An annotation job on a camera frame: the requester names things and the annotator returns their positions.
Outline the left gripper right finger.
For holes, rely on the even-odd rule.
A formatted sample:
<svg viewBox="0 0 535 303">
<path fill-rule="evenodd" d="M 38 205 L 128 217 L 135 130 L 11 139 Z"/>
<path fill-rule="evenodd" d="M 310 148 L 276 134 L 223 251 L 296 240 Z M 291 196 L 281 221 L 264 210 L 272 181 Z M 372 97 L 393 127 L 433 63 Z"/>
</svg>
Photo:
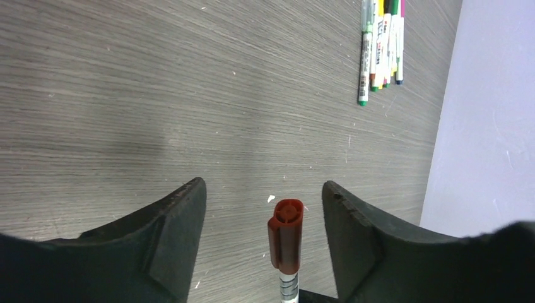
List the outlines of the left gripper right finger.
<svg viewBox="0 0 535 303">
<path fill-rule="evenodd" d="M 534 223 L 453 237 L 322 188 L 340 302 L 533 302 Z"/>
</svg>

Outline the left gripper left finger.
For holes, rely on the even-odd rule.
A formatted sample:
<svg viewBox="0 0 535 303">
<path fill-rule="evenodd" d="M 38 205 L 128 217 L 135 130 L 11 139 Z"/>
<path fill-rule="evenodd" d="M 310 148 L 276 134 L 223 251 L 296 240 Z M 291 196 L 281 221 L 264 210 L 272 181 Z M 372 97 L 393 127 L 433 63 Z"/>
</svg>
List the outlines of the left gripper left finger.
<svg viewBox="0 0 535 303">
<path fill-rule="evenodd" d="M 75 239 L 1 236 L 2 302 L 186 302 L 206 213 L 196 177 Z"/>
</svg>

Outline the blue-end marker pen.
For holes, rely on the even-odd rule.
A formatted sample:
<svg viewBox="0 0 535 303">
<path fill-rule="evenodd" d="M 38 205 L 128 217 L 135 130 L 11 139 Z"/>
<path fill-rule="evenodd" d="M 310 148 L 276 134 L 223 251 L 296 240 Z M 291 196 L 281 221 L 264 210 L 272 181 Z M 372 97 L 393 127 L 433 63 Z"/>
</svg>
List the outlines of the blue-end marker pen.
<svg viewBox="0 0 535 303">
<path fill-rule="evenodd" d="M 271 264 L 278 270 L 282 303 L 299 301 L 303 210 L 300 200 L 283 199 L 267 222 Z"/>
</svg>

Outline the green-end marker pen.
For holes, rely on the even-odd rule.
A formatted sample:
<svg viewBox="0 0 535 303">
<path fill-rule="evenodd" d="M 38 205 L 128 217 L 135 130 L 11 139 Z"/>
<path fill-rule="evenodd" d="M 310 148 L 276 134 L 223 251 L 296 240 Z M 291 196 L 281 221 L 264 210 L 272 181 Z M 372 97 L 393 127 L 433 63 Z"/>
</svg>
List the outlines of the green-end marker pen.
<svg viewBox="0 0 535 303">
<path fill-rule="evenodd" d="M 362 1 L 362 51 L 360 62 L 360 80 L 358 104 L 365 106 L 368 102 L 370 86 L 370 56 L 373 40 L 374 3 L 372 0 Z"/>
</svg>

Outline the red-brown pen cap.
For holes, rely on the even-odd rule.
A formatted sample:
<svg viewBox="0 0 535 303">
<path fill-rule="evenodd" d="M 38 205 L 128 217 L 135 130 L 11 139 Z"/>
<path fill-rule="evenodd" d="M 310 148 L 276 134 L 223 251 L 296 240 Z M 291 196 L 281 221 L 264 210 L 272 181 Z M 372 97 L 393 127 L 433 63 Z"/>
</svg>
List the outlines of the red-brown pen cap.
<svg viewBox="0 0 535 303">
<path fill-rule="evenodd" d="M 283 199 L 267 222 L 271 263 L 285 275 L 294 275 L 300 268 L 303 203 Z"/>
</svg>

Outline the teal marker pen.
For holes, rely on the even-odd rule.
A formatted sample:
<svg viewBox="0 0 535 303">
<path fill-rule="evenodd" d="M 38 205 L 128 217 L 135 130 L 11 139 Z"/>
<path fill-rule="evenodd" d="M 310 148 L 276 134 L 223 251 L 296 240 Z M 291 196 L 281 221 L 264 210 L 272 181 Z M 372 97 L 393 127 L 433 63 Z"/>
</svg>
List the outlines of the teal marker pen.
<svg viewBox="0 0 535 303">
<path fill-rule="evenodd" d="M 404 13 L 400 14 L 397 33 L 397 71 L 396 84 L 402 85 L 404 82 Z"/>
</svg>

